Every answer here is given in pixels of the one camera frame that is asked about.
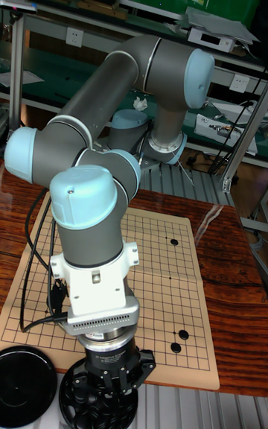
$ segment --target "electronic equipment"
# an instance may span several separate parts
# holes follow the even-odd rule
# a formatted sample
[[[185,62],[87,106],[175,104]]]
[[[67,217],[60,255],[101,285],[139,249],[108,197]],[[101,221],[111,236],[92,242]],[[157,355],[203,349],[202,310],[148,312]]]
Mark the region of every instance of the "electronic equipment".
[[[214,48],[215,50],[225,51],[226,53],[232,51],[235,46],[235,39],[232,39],[230,36],[214,35],[198,27],[191,28],[188,41]]]

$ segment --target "power outlet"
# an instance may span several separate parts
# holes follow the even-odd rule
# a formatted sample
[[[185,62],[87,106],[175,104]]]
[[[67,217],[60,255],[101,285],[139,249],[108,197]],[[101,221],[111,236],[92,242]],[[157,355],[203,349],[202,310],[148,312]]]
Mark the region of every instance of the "power outlet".
[[[234,79],[229,87],[229,89],[234,90],[234,92],[244,93],[246,91],[247,84],[249,82],[249,77],[246,77],[242,74],[236,74]]]
[[[83,30],[78,30],[77,28],[67,28],[66,43],[68,45],[73,45],[74,47],[82,47],[83,41]]]

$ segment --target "light blue joint cap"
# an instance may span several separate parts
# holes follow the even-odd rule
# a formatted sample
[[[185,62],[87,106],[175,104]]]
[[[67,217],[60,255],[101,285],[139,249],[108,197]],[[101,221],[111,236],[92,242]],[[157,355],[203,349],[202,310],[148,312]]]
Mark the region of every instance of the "light blue joint cap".
[[[96,226],[115,208],[117,188],[108,169],[82,165],[58,173],[51,181],[51,208],[65,229]]]
[[[14,131],[4,152],[4,166],[14,176],[33,183],[33,155],[36,128],[22,127]]]
[[[190,55],[184,78],[185,101],[189,108],[201,108],[214,70],[214,58],[196,48]]]
[[[147,123],[148,117],[138,109],[120,109],[112,117],[112,128],[131,130]]]
[[[137,179],[137,187],[136,187],[135,193],[133,195],[133,197],[134,197],[137,194],[139,183],[141,180],[141,168],[140,168],[140,165],[139,165],[137,159],[132,154],[130,154],[127,151],[124,151],[122,149],[113,149],[111,151],[107,151],[106,154],[107,153],[119,154],[120,156],[125,158],[129,162],[129,164],[132,166],[132,168],[135,172],[135,175],[136,175],[136,179]]]
[[[179,146],[178,151],[176,152],[175,156],[170,161],[167,162],[167,164],[176,164],[179,161],[179,158],[182,155],[182,152],[185,148],[186,141],[187,141],[187,134],[183,133],[182,143]]]

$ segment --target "wire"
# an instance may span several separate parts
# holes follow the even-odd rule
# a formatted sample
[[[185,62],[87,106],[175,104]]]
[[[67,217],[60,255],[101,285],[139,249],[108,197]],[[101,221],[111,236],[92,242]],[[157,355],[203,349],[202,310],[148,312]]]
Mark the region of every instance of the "wire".
[[[145,140],[145,138],[146,138],[146,135],[149,133],[149,131],[151,131],[152,124],[153,124],[153,120],[152,120],[152,119],[150,119],[150,120],[148,121],[148,124],[147,124],[147,128],[146,128],[146,130],[142,133],[142,135],[138,138],[138,140],[137,140],[137,141],[134,143],[134,145],[132,146],[132,148],[131,148],[131,150],[130,150],[130,154],[135,153],[135,150],[136,150],[137,146],[140,144],[140,142],[141,142],[142,140],[143,140],[143,143],[142,143],[141,147],[143,146],[143,144],[144,144],[144,140]]]
[[[37,202],[38,202],[38,198],[40,198],[42,196],[43,192],[44,192],[44,189],[42,189],[41,193],[36,198]],[[34,256],[36,255],[36,245],[37,245],[37,242],[38,242],[38,239],[39,239],[39,236],[40,236],[41,228],[42,228],[42,225],[44,224],[44,220],[45,220],[45,217],[46,217],[46,215],[48,213],[48,209],[49,209],[50,205],[51,205],[51,198],[48,199],[48,202],[47,202],[47,204],[45,206],[45,211],[43,212],[43,215],[41,217],[41,221],[40,221],[40,223],[38,225],[38,229],[37,229],[34,241],[33,241],[33,247],[31,249],[30,258],[29,258],[29,261],[28,261],[27,269],[26,269],[25,281],[24,281],[23,289],[22,289],[22,302],[21,302],[20,318],[19,318],[19,325],[20,325],[22,333],[25,333],[26,331],[29,331],[34,326],[40,325],[42,323],[49,323],[49,322],[60,323],[60,322],[64,322],[64,321],[67,320],[67,316],[68,316],[67,312],[63,312],[63,313],[60,313],[60,314],[55,314],[53,312],[53,309],[51,307],[51,292],[49,290],[49,289],[51,289],[51,274],[52,274],[52,271],[51,271],[51,266],[47,265],[46,267],[47,267],[47,270],[48,270],[48,308],[49,308],[49,311],[51,312],[51,315],[49,317],[41,318],[40,320],[36,320],[36,321],[34,321],[32,323],[29,323],[29,325],[27,325],[27,326],[24,327],[25,297],[26,297],[26,291],[27,291],[27,286],[28,286],[29,275],[30,275],[31,266],[32,266],[32,263],[33,263]],[[50,250],[49,250],[49,261],[50,261],[51,255],[53,253],[53,250],[54,250],[55,226],[56,226],[56,223],[55,223],[55,221],[53,219],[53,221],[52,221],[52,227],[51,227],[51,244],[50,244]]]
[[[263,72],[262,72],[262,74],[261,74],[261,76],[259,77],[259,79],[258,79],[258,82],[256,83],[256,85],[255,85],[255,88],[254,88],[254,90],[253,90],[253,92],[252,92],[252,97],[253,97],[253,95],[255,94],[255,91],[256,91],[256,89],[258,88],[258,86],[259,86],[259,84],[260,84],[260,82],[261,82],[261,80],[263,79],[263,77],[265,76],[265,72],[266,72],[266,68],[263,70]],[[232,131],[234,130],[234,128],[235,128],[235,126],[236,126],[236,124],[238,123],[238,121],[240,120],[240,118],[241,118],[241,116],[242,116],[242,114],[243,114],[243,112],[245,111],[245,109],[246,109],[246,104],[244,105],[244,107],[243,107],[243,109],[242,109],[242,111],[241,111],[241,113],[239,114],[239,116],[237,117],[237,119],[235,120],[235,122],[233,123],[233,125],[232,125],[232,127],[231,127],[231,129],[230,129],[230,132],[229,132],[229,134],[227,135],[227,137],[226,137],[226,140],[224,141],[224,143],[223,143],[223,145],[221,146],[221,148],[220,148],[220,150],[219,150],[219,152],[218,152],[218,154],[216,155],[216,157],[215,157],[215,159],[214,159],[214,161],[213,161],[213,163],[211,164],[211,167],[208,169],[208,173],[209,174],[215,174],[220,168],[221,168],[221,166],[223,165],[223,163],[224,163],[224,161],[226,160],[226,159],[228,159],[229,158],[229,156],[230,156],[230,154],[232,154],[232,152],[235,150],[235,148],[238,146],[238,143],[240,142],[240,140],[241,140],[241,137],[237,140],[237,142],[234,144],[234,146],[231,148],[231,150],[229,150],[228,151],[228,153],[220,160],[220,162],[219,162],[219,157],[220,157],[220,153],[222,152],[222,151],[224,151],[224,149],[225,149],[225,146],[226,146],[226,142],[228,141],[228,139],[229,139],[229,137],[230,137],[230,135],[231,135],[231,133],[232,133]]]
[[[38,202],[42,199],[42,197],[45,195],[47,189],[43,188],[41,190],[41,192],[38,194],[37,198],[35,199],[35,201],[32,203],[28,215],[26,217],[25,220],[25,235],[27,238],[27,242],[30,245],[30,248],[33,249],[33,242],[31,241],[31,237],[30,237],[30,233],[29,233],[29,223],[30,223],[30,219],[31,219],[31,215],[33,214],[34,209],[36,208]],[[43,265],[43,267],[45,267],[46,270],[48,270],[48,265],[45,263],[45,261],[42,259],[41,255],[37,252],[37,250],[34,250],[34,255],[38,258],[39,262]]]
[[[52,269],[51,269],[51,257],[53,255],[54,250],[54,242],[55,242],[55,228],[56,228],[56,222],[54,219],[52,219],[51,223],[51,242],[50,242],[50,248],[49,248],[49,263],[48,263],[48,310],[50,311],[51,315],[54,315],[53,308],[51,305],[51,277],[52,277]]]
[[[26,331],[29,331],[34,326],[42,325],[42,323],[50,323],[50,322],[62,323],[62,322],[65,322],[67,320],[67,316],[68,316],[68,313],[67,313],[67,311],[65,311],[59,315],[54,314],[53,316],[50,316],[50,317],[40,318],[40,320],[36,320],[35,322],[29,323],[29,325],[25,326],[25,328],[23,328],[23,330],[22,330],[22,333],[26,333]]]
[[[40,235],[40,232],[41,232],[42,225],[44,224],[45,216],[48,213],[48,209],[49,209],[50,203],[51,203],[51,200],[49,199],[48,202],[47,202],[47,204],[46,204],[46,206],[45,206],[45,211],[44,211],[44,213],[43,213],[43,215],[41,217],[41,221],[40,221],[40,223],[38,225],[38,229],[37,229],[34,241],[33,241],[33,247],[32,247],[32,250],[31,250],[30,258],[29,258],[27,269],[26,269],[26,273],[25,273],[25,280],[24,280],[23,289],[22,289],[22,302],[21,302],[20,315],[19,315],[19,326],[20,326],[22,332],[26,331],[26,329],[24,327],[24,309],[25,309],[26,290],[27,290],[29,275],[30,275],[30,271],[31,271],[31,265],[33,263],[33,259],[34,259],[35,252],[36,252],[36,245],[37,245],[37,242],[38,242],[38,239],[39,239],[39,235]]]

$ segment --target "wooden table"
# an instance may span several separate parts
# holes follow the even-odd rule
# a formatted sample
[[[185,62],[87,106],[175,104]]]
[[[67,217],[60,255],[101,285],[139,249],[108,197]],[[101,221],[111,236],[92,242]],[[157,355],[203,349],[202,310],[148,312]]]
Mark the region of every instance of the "wooden table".
[[[24,222],[40,192],[0,167],[0,310],[25,248]],[[139,191],[130,204],[188,217],[195,234],[211,204]],[[38,213],[33,213],[31,225]],[[200,240],[197,256],[204,280],[220,391],[268,396],[268,301],[240,219],[225,206]]]

